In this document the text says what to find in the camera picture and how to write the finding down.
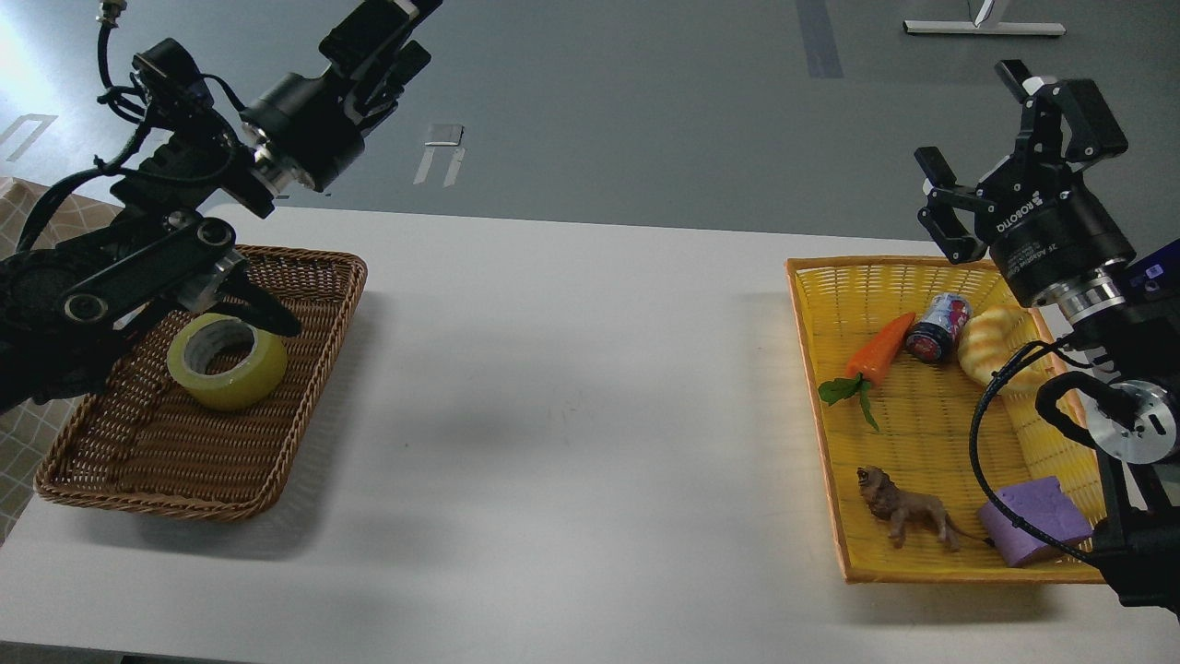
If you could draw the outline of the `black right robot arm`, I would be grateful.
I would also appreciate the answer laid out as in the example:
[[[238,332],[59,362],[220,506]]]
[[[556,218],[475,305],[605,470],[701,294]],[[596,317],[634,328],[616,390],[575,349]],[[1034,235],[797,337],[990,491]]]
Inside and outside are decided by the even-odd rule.
[[[1011,155],[977,185],[958,180],[939,147],[914,152],[926,177],[917,216],[952,264],[990,256],[1021,307],[1055,305],[1070,330],[1032,341],[992,374],[971,418],[968,455],[986,500],[1028,534],[1090,564],[1126,609],[1176,612],[1176,283],[1135,290],[1135,251],[1084,170],[1125,155],[1125,131],[1087,78],[1032,75],[1016,59],[996,64],[1020,101]],[[1092,449],[1104,517],[1088,553],[1045,534],[999,501],[978,456],[982,419],[999,387],[1037,359],[1083,351],[1038,387],[1035,408],[1062,436]]]

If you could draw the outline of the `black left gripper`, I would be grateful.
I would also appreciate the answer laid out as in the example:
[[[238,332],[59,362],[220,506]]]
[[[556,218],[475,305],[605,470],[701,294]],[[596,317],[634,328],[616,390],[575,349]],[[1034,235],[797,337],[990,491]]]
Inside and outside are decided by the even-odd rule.
[[[333,70],[367,70],[359,81],[333,70],[313,78],[288,73],[241,118],[299,184],[323,193],[430,64],[430,51],[408,38],[441,5],[362,1],[319,45]]]

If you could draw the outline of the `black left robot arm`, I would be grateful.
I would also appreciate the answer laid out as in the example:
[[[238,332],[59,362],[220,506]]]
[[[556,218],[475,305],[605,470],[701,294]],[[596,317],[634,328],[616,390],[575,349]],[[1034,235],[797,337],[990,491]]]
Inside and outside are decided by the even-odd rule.
[[[199,213],[224,192],[264,218],[291,184],[324,193],[395,113],[430,63],[413,29],[437,1],[362,1],[319,45],[327,67],[288,73],[256,101],[228,91],[242,127],[216,109],[211,84],[173,39],[110,75],[110,35],[126,8],[100,5],[101,105],[135,129],[112,159],[55,182],[4,259],[4,410],[97,394],[168,314],[227,314],[280,337],[301,323],[253,282],[227,221]]]

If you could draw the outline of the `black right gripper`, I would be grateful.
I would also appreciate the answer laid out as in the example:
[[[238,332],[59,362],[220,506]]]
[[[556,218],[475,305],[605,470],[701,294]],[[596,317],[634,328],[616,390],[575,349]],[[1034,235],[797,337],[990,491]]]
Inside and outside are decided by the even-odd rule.
[[[979,182],[979,193],[958,184],[940,147],[916,147],[926,177],[917,218],[953,265],[990,249],[1020,305],[1040,305],[1058,283],[1138,255],[1082,175],[1129,144],[1094,80],[1036,77],[1021,60],[999,60],[995,71],[1021,105],[1011,155]],[[978,238],[958,210],[977,216]]]

